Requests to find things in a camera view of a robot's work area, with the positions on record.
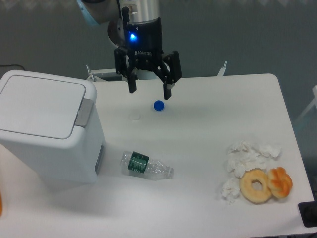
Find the donut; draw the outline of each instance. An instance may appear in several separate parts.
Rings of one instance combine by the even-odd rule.
[[[284,198],[289,195],[293,187],[293,182],[283,167],[277,167],[276,169],[269,170],[267,177],[267,186],[271,189],[274,197]]]
[[[256,190],[252,187],[252,183],[259,182],[262,190]],[[253,203],[263,203],[272,196],[267,186],[267,175],[262,170],[256,169],[247,171],[240,179],[240,190],[242,195]]]

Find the crumpled tissue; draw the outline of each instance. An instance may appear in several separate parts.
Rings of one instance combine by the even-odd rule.
[[[258,145],[253,142],[240,141],[231,145],[227,151],[232,156],[228,159],[227,171],[241,178],[245,171],[265,170],[268,159],[277,159],[282,153],[281,146]]]
[[[229,204],[240,195],[239,179],[230,178],[222,187],[221,195],[226,198]]]

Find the bottle cap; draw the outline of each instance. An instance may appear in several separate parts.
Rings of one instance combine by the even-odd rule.
[[[153,107],[156,111],[160,112],[160,111],[163,111],[164,108],[165,108],[165,104],[163,101],[161,100],[157,100],[153,103]]]

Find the white table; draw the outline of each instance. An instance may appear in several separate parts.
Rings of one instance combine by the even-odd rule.
[[[276,77],[249,75],[183,78],[165,110],[159,80],[95,83],[106,154],[96,184],[40,178],[0,147],[4,215],[1,238],[259,237],[312,233],[298,203],[313,201]],[[293,179],[285,200],[254,205],[240,196],[221,199],[227,147],[239,140],[280,143]],[[121,174],[124,150],[161,159],[174,179],[151,181]]]

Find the orange pastry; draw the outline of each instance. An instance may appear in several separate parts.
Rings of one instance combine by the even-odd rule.
[[[272,194],[277,198],[287,197],[293,187],[293,182],[286,170],[283,167],[277,167],[269,170],[267,176],[267,186],[271,189]]]

